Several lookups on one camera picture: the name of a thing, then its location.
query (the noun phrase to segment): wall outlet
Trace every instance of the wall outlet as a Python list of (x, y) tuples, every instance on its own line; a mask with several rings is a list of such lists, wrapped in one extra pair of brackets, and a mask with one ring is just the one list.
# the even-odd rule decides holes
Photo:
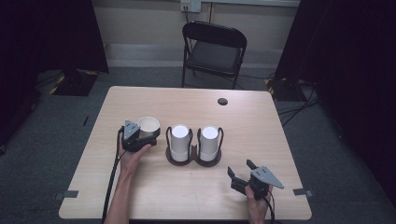
[(180, 1), (180, 11), (184, 12), (185, 10), (189, 12), (201, 12), (201, 1)]

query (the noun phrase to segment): person's right hand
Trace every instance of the person's right hand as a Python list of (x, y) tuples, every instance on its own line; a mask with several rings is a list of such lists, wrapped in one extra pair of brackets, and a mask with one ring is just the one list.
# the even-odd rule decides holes
[[(270, 185), (269, 191), (272, 191), (273, 186)], [(248, 210), (248, 222), (250, 224), (264, 224), (265, 215), (267, 214), (268, 204), (264, 199), (256, 201), (254, 198), (254, 191), (249, 186), (245, 187), (245, 193), (247, 195), (247, 210)], [(268, 202), (271, 202), (271, 194), (268, 193), (266, 196)]]

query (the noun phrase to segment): carpeted floor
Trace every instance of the carpeted floor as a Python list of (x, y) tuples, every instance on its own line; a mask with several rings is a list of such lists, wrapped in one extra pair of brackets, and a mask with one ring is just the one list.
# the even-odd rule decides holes
[[(244, 68), (237, 89), (266, 91), (263, 79), (274, 72)], [(49, 95), (58, 72), (48, 71), (40, 80), (46, 77), (54, 78), (39, 82), (42, 95), (35, 110), (0, 157), (0, 223), (100, 223), (60, 219), (62, 202), (53, 197), (67, 190), (107, 90), (115, 85), (179, 87), (181, 67), (111, 67), (110, 75), (100, 75), (87, 97)], [(198, 88), (232, 86), (229, 80), (200, 73), (188, 75), (186, 82)], [(305, 96), (310, 91), (305, 87)], [(276, 108), (281, 113), (302, 104), (276, 102)], [(287, 115), (280, 116), (282, 123)], [(335, 126), (320, 104), (302, 110), (284, 126), (300, 178), (314, 196), (308, 199), (310, 220), (282, 223), (396, 223), (395, 209), (365, 164), (339, 139)]]

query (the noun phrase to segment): cup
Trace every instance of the cup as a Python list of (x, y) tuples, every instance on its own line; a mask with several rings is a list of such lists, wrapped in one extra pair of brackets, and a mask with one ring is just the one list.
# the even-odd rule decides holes
[(203, 161), (213, 161), (218, 156), (219, 151), (219, 129), (206, 126), (198, 135), (199, 158)]
[(153, 117), (143, 117), (137, 122), (137, 125), (140, 128), (140, 138), (152, 136), (155, 131), (160, 129), (160, 122)]
[(177, 124), (171, 129), (171, 156), (175, 161), (186, 161), (189, 158), (192, 131), (183, 124)]

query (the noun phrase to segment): table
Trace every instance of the table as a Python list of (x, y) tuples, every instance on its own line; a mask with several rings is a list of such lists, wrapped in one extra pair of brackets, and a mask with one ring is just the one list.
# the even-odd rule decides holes
[[(219, 105), (219, 98), (226, 98), (228, 104)], [(227, 176), (230, 166), (238, 177), (248, 180), (247, 159), (267, 166), (285, 186), (273, 190), (276, 219), (311, 218), (306, 197), (293, 193), (303, 186), (268, 92), (140, 87), (112, 87), (108, 91), (69, 186), (69, 190), (78, 190), (78, 196), (64, 198), (60, 217), (102, 217), (117, 131), (126, 119), (137, 122), (146, 116), (159, 120), (162, 134), (158, 145), (140, 162), (130, 218), (247, 219), (246, 196), (230, 188)], [(180, 123), (192, 129), (193, 145), (197, 144), (199, 128), (214, 125), (224, 130), (219, 164), (207, 168), (192, 161), (175, 166), (166, 159), (166, 128)]]

